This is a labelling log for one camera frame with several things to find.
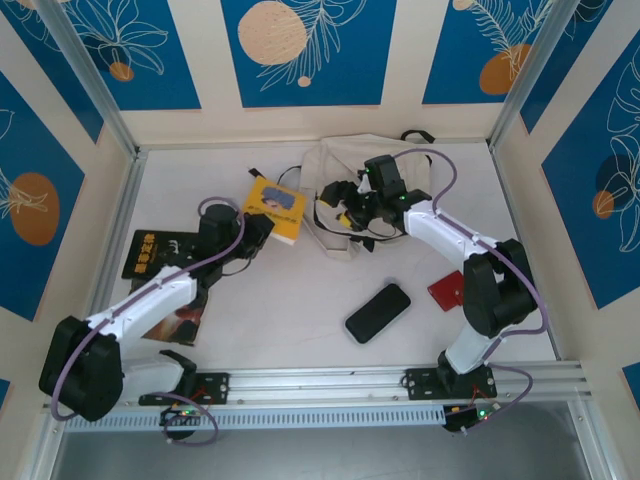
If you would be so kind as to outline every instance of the canvas bag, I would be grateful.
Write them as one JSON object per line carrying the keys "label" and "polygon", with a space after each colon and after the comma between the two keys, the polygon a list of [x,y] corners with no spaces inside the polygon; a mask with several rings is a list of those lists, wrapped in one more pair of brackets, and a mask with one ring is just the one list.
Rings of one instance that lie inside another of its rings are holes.
{"label": "canvas bag", "polygon": [[[366,160],[415,147],[414,143],[363,134],[324,138],[305,154],[300,171],[300,192],[307,197],[304,223],[327,255],[350,260],[358,254],[363,242],[375,243],[378,248],[406,238],[379,218],[370,222],[370,231],[353,232],[337,218],[345,211],[342,205],[331,208],[317,198],[324,187],[335,181],[348,180],[359,185],[358,170],[364,169]],[[407,191],[419,189],[429,193],[431,161],[426,155],[411,153],[400,157],[396,163]]]}

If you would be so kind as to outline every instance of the yellow book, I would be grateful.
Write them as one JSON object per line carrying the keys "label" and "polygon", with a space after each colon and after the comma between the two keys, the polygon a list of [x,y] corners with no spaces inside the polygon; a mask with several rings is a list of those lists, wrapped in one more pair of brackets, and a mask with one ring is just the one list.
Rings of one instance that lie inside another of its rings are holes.
{"label": "yellow book", "polygon": [[257,177],[242,210],[267,215],[275,226],[271,236],[293,245],[298,239],[307,198],[264,177]]}

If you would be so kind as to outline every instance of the orange circle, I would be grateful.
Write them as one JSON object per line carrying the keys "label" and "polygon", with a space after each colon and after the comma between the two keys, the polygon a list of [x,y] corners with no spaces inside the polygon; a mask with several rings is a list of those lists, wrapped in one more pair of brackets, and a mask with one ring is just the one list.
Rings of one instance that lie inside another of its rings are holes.
{"label": "orange circle", "polygon": [[131,80],[133,80],[132,68],[122,62],[113,62],[109,66],[109,73],[111,73],[113,78],[121,82],[130,82]]}
{"label": "orange circle", "polygon": [[[516,45],[509,52],[501,52],[489,60],[480,73],[480,88],[487,95],[504,95],[509,93],[517,73],[522,68],[531,45]],[[516,58],[515,74],[512,72],[511,59]]]}
{"label": "orange circle", "polygon": [[53,240],[60,220],[60,200],[53,183],[39,173],[23,173],[13,182],[12,187],[31,198],[46,195],[38,202],[41,208],[29,206],[29,197],[22,197],[19,193],[9,193],[17,201],[11,208],[11,223],[13,229],[25,242],[41,247]]}
{"label": "orange circle", "polygon": [[593,197],[593,212],[598,218],[605,220],[613,213],[613,204],[613,195],[606,190],[602,190]]}

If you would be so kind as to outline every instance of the red card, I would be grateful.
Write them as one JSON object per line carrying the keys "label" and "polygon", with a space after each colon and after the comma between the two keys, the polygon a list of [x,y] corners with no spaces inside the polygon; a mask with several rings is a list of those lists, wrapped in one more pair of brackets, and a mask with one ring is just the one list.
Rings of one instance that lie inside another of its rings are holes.
{"label": "red card", "polygon": [[453,307],[462,305],[463,289],[464,277],[457,271],[447,275],[428,288],[431,296],[445,312],[448,312]]}

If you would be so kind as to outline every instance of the black smartphone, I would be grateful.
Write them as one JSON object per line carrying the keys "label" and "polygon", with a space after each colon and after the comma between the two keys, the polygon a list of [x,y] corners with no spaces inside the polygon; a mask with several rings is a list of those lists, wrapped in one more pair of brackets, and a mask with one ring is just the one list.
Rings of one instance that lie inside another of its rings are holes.
{"label": "black smartphone", "polygon": [[347,318],[345,326],[358,343],[367,343],[411,305],[398,285],[390,283]]}

